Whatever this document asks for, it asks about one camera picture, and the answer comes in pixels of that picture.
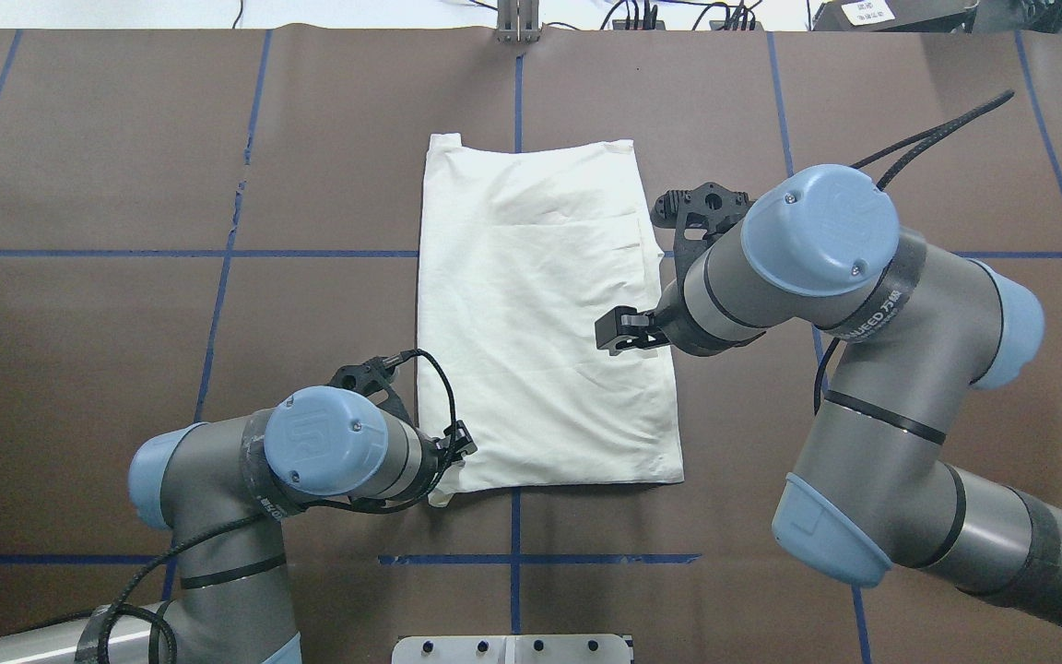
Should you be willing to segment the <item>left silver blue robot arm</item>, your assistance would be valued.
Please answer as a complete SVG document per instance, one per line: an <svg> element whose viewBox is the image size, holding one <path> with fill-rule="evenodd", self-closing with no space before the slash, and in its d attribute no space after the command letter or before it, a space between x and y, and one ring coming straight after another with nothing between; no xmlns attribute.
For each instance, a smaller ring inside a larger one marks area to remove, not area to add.
<svg viewBox="0 0 1062 664"><path fill-rule="evenodd" d="M171 547L105 605L0 637L0 663L299 663L282 520L399 512L473 450L462 421L431 438L332 386L151 438L129 492Z"/></svg>

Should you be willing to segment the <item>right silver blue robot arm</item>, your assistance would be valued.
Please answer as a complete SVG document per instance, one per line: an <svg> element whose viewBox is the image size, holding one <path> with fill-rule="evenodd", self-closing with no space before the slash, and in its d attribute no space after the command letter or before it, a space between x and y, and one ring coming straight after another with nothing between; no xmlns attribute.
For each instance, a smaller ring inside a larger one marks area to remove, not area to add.
<svg viewBox="0 0 1062 664"><path fill-rule="evenodd" d="M756 201L723 186L661 195L675 249L657 306L595 324L611 356L670 345L708 357L792 319L842 341L772 531L785 551L851 586L897 564L987 605L1062 626L1062 510L940 459L974 388L1010 384L1044 340L1031 290L902 227L850 165L800 170Z"/></svg>

